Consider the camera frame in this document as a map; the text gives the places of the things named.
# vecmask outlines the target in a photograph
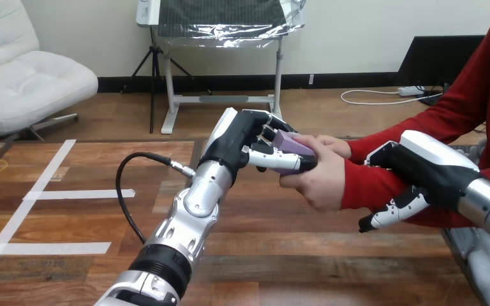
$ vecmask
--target black ribbed joint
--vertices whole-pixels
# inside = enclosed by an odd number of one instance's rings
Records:
[[[182,298],[192,276],[192,267],[178,250],[163,244],[146,245],[128,270],[152,273],[167,281]]]

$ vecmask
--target white stand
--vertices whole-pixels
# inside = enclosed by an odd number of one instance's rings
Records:
[[[268,96],[180,96],[174,94],[174,82],[172,80],[172,70],[170,63],[170,51],[164,55],[165,72],[166,72],[166,87],[168,90],[168,113],[162,125],[162,134],[172,134],[174,130],[175,119],[179,111],[179,105],[182,103],[268,103],[272,114],[283,118],[281,108],[279,106],[281,97],[281,61],[283,60],[282,53],[282,38],[279,39],[279,47],[277,49],[277,61],[275,64],[275,94]]]

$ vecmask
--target red sweater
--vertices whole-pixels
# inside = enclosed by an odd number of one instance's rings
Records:
[[[403,131],[412,129],[450,143],[484,121],[487,145],[479,167],[490,179],[490,29],[448,93],[435,106],[385,131],[349,142],[352,158],[345,162],[343,209],[378,210],[408,187],[388,170],[363,166],[366,156],[385,142],[398,142]],[[408,222],[437,227],[473,226],[463,216],[441,207],[428,207]]]

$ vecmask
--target electrical outlet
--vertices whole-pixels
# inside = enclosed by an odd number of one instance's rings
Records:
[[[397,91],[399,91],[401,97],[416,96],[424,93],[424,91],[419,90],[416,86],[399,87]]]

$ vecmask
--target white cable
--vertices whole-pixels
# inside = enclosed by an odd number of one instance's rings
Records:
[[[349,100],[347,100],[347,99],[345,99],[343,97],[345,94],[348,94],[348,93],[351,93],[351,92],[372,92],[373,94],[399,94],[399,92],[398,91],[396,91],[396,92],[364,91],[362,89],[355,89],[353,91],[343,92],[341,94],[341,100],[343,100],[344,102],[347,102],[348,104],[354,104],[354,105],[394,105],[394,104],[403,104],[403,103],[408,103],[408,102],[412,102],[412,101],[418,101],[418,100],[422,100],[422,99],[426,99],[426,98],[432,98],[432,97],[437,97],[437,96],[442,95],[442,94],[434,94],[432,96],[424,96],[424,97],[421,97],[421,98],[415,98],[415,99],[410,99],[410,100],[405,100],[405,101],[399,101],[399,102],[365,103],[365,102],[352,102],[352,101],[349,101]]]

